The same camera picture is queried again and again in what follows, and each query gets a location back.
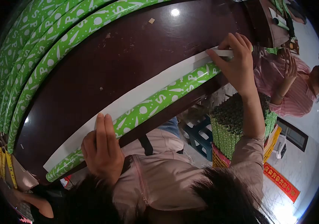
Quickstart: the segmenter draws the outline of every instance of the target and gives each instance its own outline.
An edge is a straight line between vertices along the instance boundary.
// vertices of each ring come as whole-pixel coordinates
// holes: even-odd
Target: black hair
[[[208,178],[197,180],[192,189],[207,204],[196,223],[270,223],[258,208],[261,199],[249,191],[228,168],[204,168]]]
[[[202,211],[183,213],[185,223],[259,223],[269,220],[255,205],[256,198],[230,169],[204,168],[207,178],[194,181],[191,188],[207,204]],[[113,189],[105,180],[87,175],[68,191],[60,220],[61,223],[125,223],[112,202]],[[135,223],[149,223],[137,210]]]
[[[106,180],[87,175],[66,193],[60,223],[124,223],[112,203],[112,193]]]

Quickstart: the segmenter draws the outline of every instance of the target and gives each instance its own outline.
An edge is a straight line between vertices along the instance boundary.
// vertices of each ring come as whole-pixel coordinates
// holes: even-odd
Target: white paper strip
[[[280,22],[282,22],[283,24],[286,25],[286,20],[284,18],[282,18],[280,15],[278,15],[272,8],[269,7],[270,10],[270,14],[272,16],[272,18],[278,18],[278,20]]]
[[[194,69],[197,69],[198,67],[203,66],[210,61],[211,59],[205,53],[205,51],[191,56],[190,58],[187,58],[169,67],[160,74],[154,76],[153,78],[125,93],[123,96],[119,97],[117,100],[112,102],[100,112],[103,114],[110,114],[112,119],[115,120],[119,116],[127,112],[130,108],[136,106],[140,102],[144,101],[147,97],[156,93],[162,87],[169,85],[185,74],[188,74]],[[62,159],[64,159],[71,152],[75,151],[79,146],[81,146],[84,137],[90,131],[94,130],[96,116],[97,114],[95,114],[90,120],[88,120],[88,122],[86,122],[81,128],[73,133],[72,136],[70,136],[54,152],[54,154],[50,156],[48,161],[43,166],[46,171],[49,172]]]

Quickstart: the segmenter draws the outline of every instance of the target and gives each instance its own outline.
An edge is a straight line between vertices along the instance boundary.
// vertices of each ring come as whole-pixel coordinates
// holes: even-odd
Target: hand
[[[87,134],[81,144],[87,167],[90,172],[115,185],[120,178],[125,156],[116,140],[112,118],[99,113],[96,130]]]
[[[13,194],[14,196],[19,200],[19,201],[23,201],[23,192],[20,192],[18,190],[13,189]]]
[[[285,59],[285,74],[284,79],[288,83],[293,83],[297,77],[297,65],[294,57],[291,56],[291,52],[289,49],[285,49],[285,53],[283,54],[283,58]]]
[[[229,83],[238,91],[242,97],[257,95],[254,81],[253,62],[251,56],[251,42],[241,34],[229,33],[218,49],[233,49],[234,58],[226,62],[213,50],[206,50],[214,63],[222,70]]]

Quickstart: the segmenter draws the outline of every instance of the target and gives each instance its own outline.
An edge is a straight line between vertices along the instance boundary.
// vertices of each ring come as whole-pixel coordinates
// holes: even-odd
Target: pink striped shirt
[[[315,94],[307,85],[310,68],[300,58],[295,57],[298,76],[292,83],[289,91],[285,94],[281,105],[269,104],[271,111],[280,116],[302,117],[308,114],[316,99]],[[260,48],[254,69],[254,78],[257,90],[268,96],[275,94],[276,88],[284,80],[285,60],[274,54],[269,54],[264,48]]]

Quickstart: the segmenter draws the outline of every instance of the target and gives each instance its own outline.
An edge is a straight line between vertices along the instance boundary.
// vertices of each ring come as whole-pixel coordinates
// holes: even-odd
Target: black strap
[[[149,142],[147,135],[144,135],[143,137],[138,138],[138,140],[141,143],[141,146],[144,148],[144,154],[153,155],[153,147],[151,143]]]

